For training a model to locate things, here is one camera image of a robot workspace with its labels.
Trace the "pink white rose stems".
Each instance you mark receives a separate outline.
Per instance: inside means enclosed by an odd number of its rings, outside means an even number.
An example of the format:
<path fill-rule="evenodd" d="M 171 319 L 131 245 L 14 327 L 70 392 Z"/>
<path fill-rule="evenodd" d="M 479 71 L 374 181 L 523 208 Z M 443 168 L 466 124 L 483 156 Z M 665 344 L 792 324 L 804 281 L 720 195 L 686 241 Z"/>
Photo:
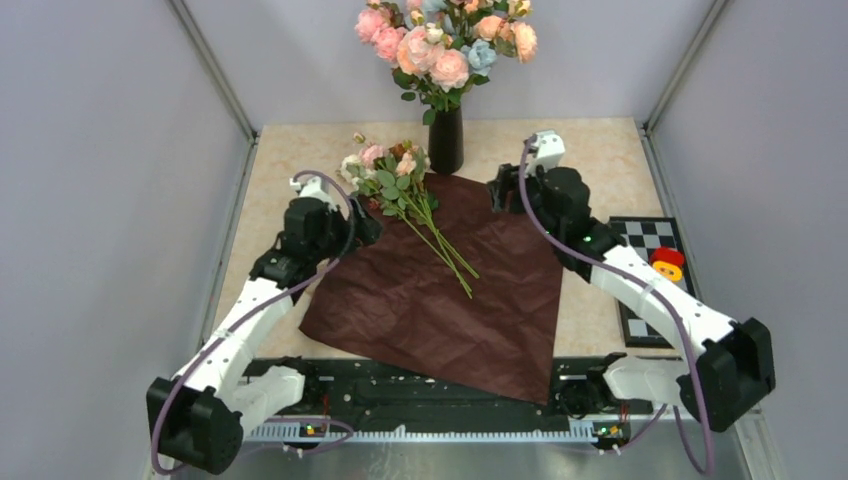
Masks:
<path fill-rule="evenodd" d="M 382 145 L 359 132 L 352 139 L 359 150 L 343 158 L 340 176 L 356 194 L 367 198 L 369 206 L 409 226 L 448 266 L 471 298 L 473 290 L 467 278 L 477 279 L 479 274 L 436 224 L 440 203 L 425 181 L 430 167 L 427 150 L 410 139 Z"/>

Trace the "red paper bouquet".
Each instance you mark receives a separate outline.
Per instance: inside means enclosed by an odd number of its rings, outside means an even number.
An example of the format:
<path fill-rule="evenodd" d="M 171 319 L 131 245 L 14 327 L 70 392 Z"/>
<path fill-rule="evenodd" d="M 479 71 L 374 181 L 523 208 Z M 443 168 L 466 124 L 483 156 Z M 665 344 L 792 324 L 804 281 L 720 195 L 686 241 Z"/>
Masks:
<path fill-rule="evenodd" d="M 536 404 L 548 400 L 563 269 L 528 217 L 486 187 L 430 175 L 437 227 L 475 270 L 457 277 L 425 228 L 386 218 L 320 281 L 300 325 L 330 347 Z"/>

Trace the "pink rose stem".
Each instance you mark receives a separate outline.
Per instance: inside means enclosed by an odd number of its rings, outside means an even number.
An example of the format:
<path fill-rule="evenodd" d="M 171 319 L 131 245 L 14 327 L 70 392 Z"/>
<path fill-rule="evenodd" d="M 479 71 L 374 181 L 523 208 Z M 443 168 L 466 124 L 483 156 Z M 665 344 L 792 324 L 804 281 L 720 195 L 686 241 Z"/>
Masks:
<path fill-rule="evenodd" d="M 415 27 L 400 40 L 396 63 L 392 77 L 403 90 L 401 99 L 418 100 L 428 106 L 425 124 L 430 123 L 431 112 L 461 106 L 461 97 L 471 80 L 467 57 L 460 50 L 446 47 L 442 40 L 431 43 L 424 26 Z"/>

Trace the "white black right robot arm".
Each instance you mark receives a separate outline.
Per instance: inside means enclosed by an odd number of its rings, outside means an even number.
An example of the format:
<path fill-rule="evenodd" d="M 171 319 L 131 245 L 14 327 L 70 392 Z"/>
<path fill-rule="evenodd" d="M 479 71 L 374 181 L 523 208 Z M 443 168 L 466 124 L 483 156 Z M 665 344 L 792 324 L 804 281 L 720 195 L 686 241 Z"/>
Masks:
<path fill-rule="evenodd" d="M 527 214 L 565 269 L 614 297 L 681 356 L 608 355 L 588 375 L 594 409 L 612 412 L 625 400 L 667 404 L 724 432 L 775 389 L 770 330 L 710 308 L 661 275 L 592 217 L 589 189 L 575 169 L 522 172 L 502 164 L 486 188 L 494 211 Z"/>

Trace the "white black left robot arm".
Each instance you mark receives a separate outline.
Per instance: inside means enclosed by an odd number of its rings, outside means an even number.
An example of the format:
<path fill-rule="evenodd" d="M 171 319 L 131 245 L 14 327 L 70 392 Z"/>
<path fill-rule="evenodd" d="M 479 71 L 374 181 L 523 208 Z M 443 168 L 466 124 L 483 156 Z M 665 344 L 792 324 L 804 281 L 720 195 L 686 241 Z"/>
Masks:
<path fill-rule="evenodd" d="M 201 350 L 177 373 L 155 378 L 146 392 L 154 471 L 184 467 L 221 474 L 247 436 L 278 411 L 308 413 L 320 386 L 294 367 L 271 366 L 241 379 L 277 322 L 303 291 L 346 254 L 374 244 L 382 232 L 360 201 L 301 196 L 289 203 L 284 227 L 249 271 L 236 303 Z"/>

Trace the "black cylindrical vase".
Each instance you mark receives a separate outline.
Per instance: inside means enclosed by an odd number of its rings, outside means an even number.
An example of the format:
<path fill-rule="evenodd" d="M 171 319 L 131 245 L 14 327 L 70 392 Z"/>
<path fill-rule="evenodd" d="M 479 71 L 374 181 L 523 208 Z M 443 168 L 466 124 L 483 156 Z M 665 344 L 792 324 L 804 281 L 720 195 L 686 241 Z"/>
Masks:
<path fill-rule="evenodd" d="M 437 111 L 429 126 L 428 153 L 431 169 L 440 175 L 452 175 L 464 163 L 462 109 Z"/>

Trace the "red yellow toy block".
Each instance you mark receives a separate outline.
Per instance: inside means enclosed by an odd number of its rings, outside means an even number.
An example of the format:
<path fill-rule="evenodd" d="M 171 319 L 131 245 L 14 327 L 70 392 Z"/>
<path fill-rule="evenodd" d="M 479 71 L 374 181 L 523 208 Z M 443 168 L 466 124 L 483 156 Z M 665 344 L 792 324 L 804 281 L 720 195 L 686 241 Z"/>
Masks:
<path fill-rule="evenodd" d="M 659 247 L 649 256 L 650 266 L 671 282 L 684 278 L 685 262 L 684 254 L 670 247 Z"/>

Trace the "colourful artificial flower bunch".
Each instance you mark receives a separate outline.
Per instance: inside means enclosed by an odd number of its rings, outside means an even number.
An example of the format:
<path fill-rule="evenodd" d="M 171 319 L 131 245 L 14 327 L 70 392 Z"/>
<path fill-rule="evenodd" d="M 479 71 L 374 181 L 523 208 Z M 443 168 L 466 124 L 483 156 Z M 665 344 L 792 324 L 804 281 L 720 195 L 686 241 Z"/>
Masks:
<path fill-rule="evenodd" d="M 502 58 L 531 62 L 538 37 L 526 21 L 531 1 L 367 1 L 354 32 L 386 62 L 404 101 L 426 107 L 422 123 L 461 107 L 490 81 Z"/>

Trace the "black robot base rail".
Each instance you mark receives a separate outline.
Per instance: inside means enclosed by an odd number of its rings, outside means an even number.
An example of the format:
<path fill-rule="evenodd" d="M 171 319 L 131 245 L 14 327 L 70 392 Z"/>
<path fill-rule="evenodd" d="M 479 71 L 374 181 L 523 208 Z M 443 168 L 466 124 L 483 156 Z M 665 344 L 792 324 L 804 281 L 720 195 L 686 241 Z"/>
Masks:
<path fill-rule="evenodd" d="M 284 417 L 326 416 L 357 432 L 512 434 L 566 433 L 583 420 L 615 424 L 652 413 L 645 400 L 612 400 L 589 384 L 598 357 L 559 357 L 540 404 L 516 400 L 372 360 L 281 357 L 252 361 L 252 381 L 273 366 L 291 367 L 306 378 L 302 400 Z"/>

